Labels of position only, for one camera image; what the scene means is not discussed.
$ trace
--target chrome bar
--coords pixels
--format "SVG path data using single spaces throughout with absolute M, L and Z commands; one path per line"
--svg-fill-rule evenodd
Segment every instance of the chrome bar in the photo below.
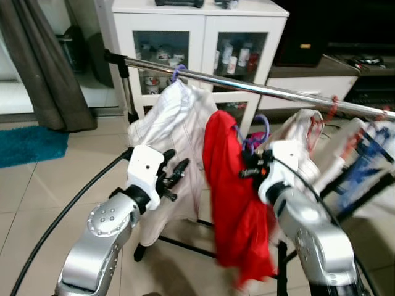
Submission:
M 151 70 L 151 71 L 162 72 L 167 74 L 172 74 L 174 72 L 174 68 L 170 66 L 148 62 L 145 60 L 131 59 L 129 57 L 125 58 L 125 63 L 129 67 L 141 68 L 145 70 Z M 304 94 L 302 92 L 289 91 L 281 88 L 272 88 L 269 86 L 242 82 L 239 80 L 229 79 L 215 75 L 208 75 L 191 70 L 180 70 L 178 71 L 178 76 L 180 78 L 199 80 L 209 84 L 222 86 L 229 89 L 234 89 L 237 91 L 247 91 L 250 93 L 264 94 L 266 96 L 278 97 L 280 99 L 309 103 L 317 107 L 330 108 L 333 105 L 332 100 L 326 97 Z M 383 110 L 377 108 L 352 104 L 343 101 L 338 103 L 337 110 L 344 113 L 350 113 L 354 115 L 365 115 L 369 117 L 379 117 L 384 114 Z M 386 114 L 385 116 L 386 119 L 395 120 L 395 112 L 386 111 L 385 114 Z

